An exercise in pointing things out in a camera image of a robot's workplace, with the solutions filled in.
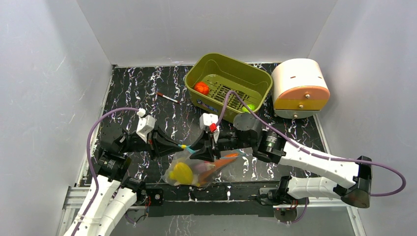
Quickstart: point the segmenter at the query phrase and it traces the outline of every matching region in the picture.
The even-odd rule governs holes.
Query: black marble table
[[[270,74],[277,64],[254,64],[254,66]],[[191,67],[115,68],[104,113],[120,107],[144,108],[156,118],[157,124],[172,139],[186,145],[193,143],[200,134],[199,117],[205,111],[192,105],[184,83],[185,75]],[[180,104],[157,96],[157,92],[179,100]],[[321,151],[324,150],[313,117],[296,120],[275,118],[271,95],[265,100],[258,115],[299,143]],[[120,112],[105,119],[98,132],[97,148],[100,146],[101,136],[112,132],[112,126],[121,125],[129,132],[134,132],[137,122],[138,117],[134,112]],[[224,120],[221,123],[222,130],[230,129],[231,126],[232,124]],[[278,181],[281,176],[285,175],[316,176],[301,169],[264,163],[253,158],[250,150],[244,149],[242,151],[246,153],[245,157],[224,168],[215,181]],[[129,153],[128,156],[132,158],[132,163],[127,174],[143,179],[146,183],[163,183],[161,176],[164,175],[173,158],[173,155],[169,155],[151,161],[145,152]],[[88,175],[81,184],[89,185],[90,183],[91,177]]]

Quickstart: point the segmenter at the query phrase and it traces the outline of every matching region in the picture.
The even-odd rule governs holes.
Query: green basket
[[[209,94],[204,95],[194,90],[194,85],[201,81],[210,87]],[[254,66],[210,53],[203,56],[187,73],[185,85],[194,106],[210,113],[220,115],[229,90],[234,90],[246,104],[253,104],[256,113],[272,87],[272,78]],[[242,107],[239,100],[231,95],[223,119],[233,122],[235,116],[243,112]]]

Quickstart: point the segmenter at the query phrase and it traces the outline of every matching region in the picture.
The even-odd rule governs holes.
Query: sticker on basket
[[[214,108],[214,107],[212,107],[212,106],[207,105],[206,103],[202,102],[200,99],[197,99],[197,103],[198,103],[198,104],[201,104],[203,107],[207,107],[207,108],[209,108],[210,110],[212,110],[212,111],[214,111],[214,112],[216,112],[216,113],[218,113],[218,112],[219,112],[216,108]]]

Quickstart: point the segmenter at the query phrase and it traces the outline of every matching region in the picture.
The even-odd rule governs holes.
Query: plastic bag
[[[190,159],[191,152],[193,151],[186,148],[175,153],[172,163],[162,176],[166,183],[173,186],[184,184],[206,188],[217,178],[219,172],[236,161],[238,156],[232,153],[214,162],[208,162]]]

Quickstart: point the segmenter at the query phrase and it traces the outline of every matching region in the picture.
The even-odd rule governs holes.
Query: marker
[[[171,101],[173,101],[173,102],[175,102],[175,103],[178,103],[178,104],[179,104],[179,102],[178,102],[177,100],[172,99],[172,98],[170,98],[170,97],[167,97],[167,96],[165,96],[165,95],[161,94],[160,92],[157,92],[156,94],[158,94],[158,95],[159,95],[159,96],[161,96],[161,97],[165,97],[166,99],[171,100]]]

